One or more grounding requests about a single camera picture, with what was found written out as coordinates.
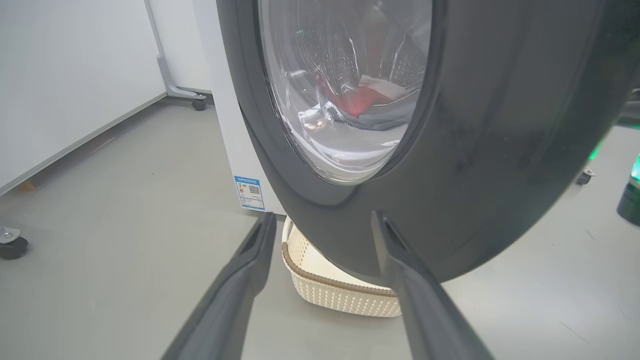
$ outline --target dark cylindrical base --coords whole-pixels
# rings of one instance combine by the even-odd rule
[[[618,214],[630,223],[640,226],[640,188],[631,183],[627,184],[618,204]]]

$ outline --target white panel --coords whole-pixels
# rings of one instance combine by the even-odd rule
[[[149,4],[175,84],[211,90],[191,0],[149,0]]]
[[[257,179],[262,185],[262,198],[265,211],[284,215],[284,209],[278,201],[260,160],[255,154],[249,133],[244,125],[240,106],[236,97],[227,54],[222,41],[218,7],[215,1],[193,0],[198,29],[202,39],[205,59],[209,64],[210,89],[216,102],[216,111],[231,171],[235,176]]]
[[[0,188],[161,95],[142,0],[0,2]]]

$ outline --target gray floor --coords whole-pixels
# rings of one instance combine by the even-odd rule
[[[637,359],[640,229],[615,214],[640,131],[507,251],[445,284],[496,359]],[[159,359],[255,221],[212,108],[162,101],[0,198],[28,254],[0,261],[1,359]],[[401,318],[302,300],[275,247],[244,359],[408,359]]]

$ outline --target white wall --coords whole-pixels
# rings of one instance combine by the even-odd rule
[[[175,84],[211,91],[191,0],[149,0],[149,4]]]
[[[164,93],[142,0],[0,1],[0,193]]]

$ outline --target metal stand leg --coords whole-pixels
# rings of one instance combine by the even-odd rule
[[[169,96],[175,97],[183,97],[185,99],[194,99],[191,105],[194,109],[198,111],[202,111],[205,109],[206,105],[204,103],[204,99],[207,97],[192,91],[182,90],[178,88],[173,82],[173,78],[171,77],[171,72],[169,71],[169,66],[166,63],[166,58],[164,57],[164,50],[162,48],[162,43],[160,43],[160,37],[158,36],[158,30],[156,27],[156,21],[154,20],[154,14],[151,11],[151,5],[149,5],[149,0],[145,0],[145,6],[147,7],[147,15],[149,16],[149,22],[151,23],[151,30],[154,33],[154,37],[156,38],[156,45],[158,46],[158,66],[160,67],[160,74],[162,74],[162,79],[164,81],[164,87],[166,88],[166,94]]]
[[[19,229],[0,226],[0,259],[17,259],[27,251],[29,242],[20,236]]]

